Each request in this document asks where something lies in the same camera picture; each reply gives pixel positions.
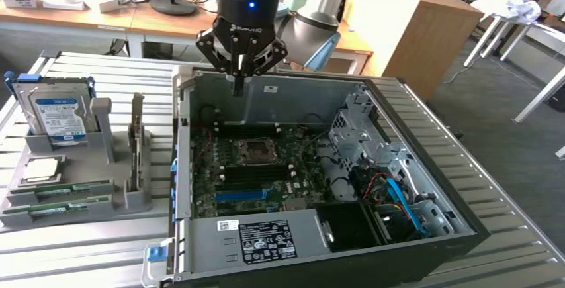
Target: metal grating table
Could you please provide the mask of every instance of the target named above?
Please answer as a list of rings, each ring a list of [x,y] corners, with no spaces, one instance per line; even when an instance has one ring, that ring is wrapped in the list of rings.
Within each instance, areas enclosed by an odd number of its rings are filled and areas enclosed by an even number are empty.
[[[140,287],[143,249],[167,237],[172,146],[171,70],[176,61],[63,53],[39,58],[31,73],[96,79],[113,101],[113,131],[127,130],[131,98],[143,92],[152,132],[153,208],[108,220],[10,232],[0,228],[2,287]],[[565,287],[565,259],[408,86],[377,78],[379,89],[465,201],[493,233],[463,258],[413,287]],[[0,111],[0,198],[7,192],[28,125],[14,98]],[[385,128],[393,137],[391,128]]]

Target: robotic arm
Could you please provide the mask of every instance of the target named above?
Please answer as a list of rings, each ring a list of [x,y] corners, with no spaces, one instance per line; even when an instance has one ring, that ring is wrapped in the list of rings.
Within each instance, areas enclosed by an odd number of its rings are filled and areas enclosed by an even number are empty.
[[[200,32],[196,45],[215,68],[233,78],[235,96],[243,95],[245,78],[263,75],[289,55],[285,40],[295,52],[293,61],[308,67],[325,64],[328,58],[320,59],[320,53],[331,53],[337,44],[340,3],[341,0],[309,0],[296,16],[277,22],[276,32],[279,0],[219,0],[213,28]],[[216,39],[228,55],[215,49]],[[317,54],[316,59],[309,60],[312,54]]]

